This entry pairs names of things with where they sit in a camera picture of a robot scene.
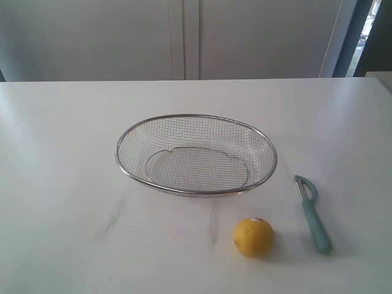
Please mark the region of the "yellow lemon with sticker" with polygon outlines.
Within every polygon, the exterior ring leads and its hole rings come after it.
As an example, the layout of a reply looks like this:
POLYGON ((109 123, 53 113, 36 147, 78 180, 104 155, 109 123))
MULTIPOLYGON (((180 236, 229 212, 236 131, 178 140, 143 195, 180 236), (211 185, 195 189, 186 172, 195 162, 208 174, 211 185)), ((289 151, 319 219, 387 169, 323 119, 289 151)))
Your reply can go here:
POLYGON ((264 257, 274 245, 274 230, 264 219, 251 217, 242 220, 234 229, 233 237, 238 251, 246 257, 264 257))

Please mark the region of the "teal handled peeler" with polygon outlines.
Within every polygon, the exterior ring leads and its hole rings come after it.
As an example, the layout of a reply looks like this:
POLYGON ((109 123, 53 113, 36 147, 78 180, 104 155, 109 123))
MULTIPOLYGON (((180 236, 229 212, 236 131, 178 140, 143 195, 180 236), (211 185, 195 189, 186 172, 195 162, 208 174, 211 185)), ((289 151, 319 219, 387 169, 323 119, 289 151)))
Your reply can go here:
POLYGON ((298 185, 303 199, 301 205, 312 235, 314 246, 320 254, 328 255, 332 251, 333 246, 315 208, 318 191, 313 183, 307 178, 295 175, 294 180, 298 185))

